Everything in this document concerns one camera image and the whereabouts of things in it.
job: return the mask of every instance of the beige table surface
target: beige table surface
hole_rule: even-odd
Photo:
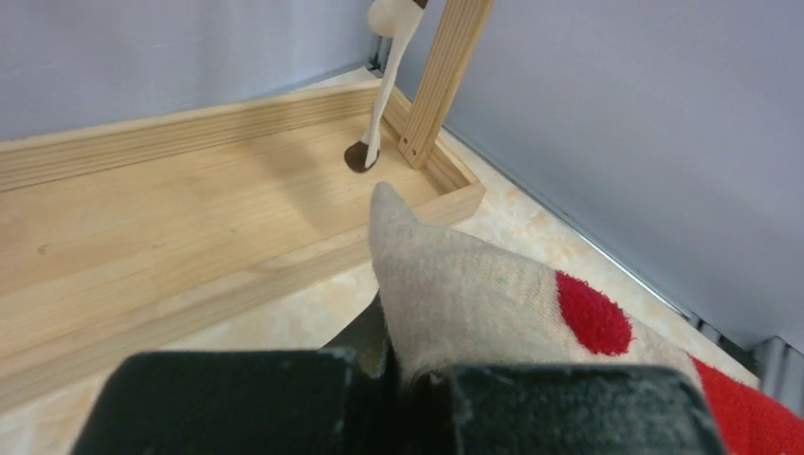
[[[373,77],[368,71],[359,69],[314,86],[359,82]],[[753,375],[693,330],[639,283],[519,191],[474,152],[451,136],[448,141],[487,187],[478,212],[458,229],[588,281],[673,343],[724,373],[756,386],[757,379]],[[249,313],[166,348],[319,348],[369,304],[376,289],[371,265],[362,264],[283,299],[267,301]],[[109,373],[88,377],[0,415],[0,454],[67,453]]]

